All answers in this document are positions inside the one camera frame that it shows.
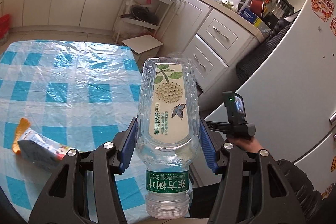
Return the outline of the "person's right hand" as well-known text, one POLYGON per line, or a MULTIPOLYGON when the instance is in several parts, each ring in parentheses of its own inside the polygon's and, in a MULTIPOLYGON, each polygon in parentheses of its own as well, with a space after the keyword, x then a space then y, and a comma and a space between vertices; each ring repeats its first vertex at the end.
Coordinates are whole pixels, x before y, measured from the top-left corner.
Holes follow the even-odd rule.
POLYGON ((263 149, 262 145, 255 137, 251 137, 250 139, 243 139, 234 137, 232 135, 227 135, 227 139, 230 143, 233 143, 234 145, 250 153, 258 153, 258 151, 263 149))

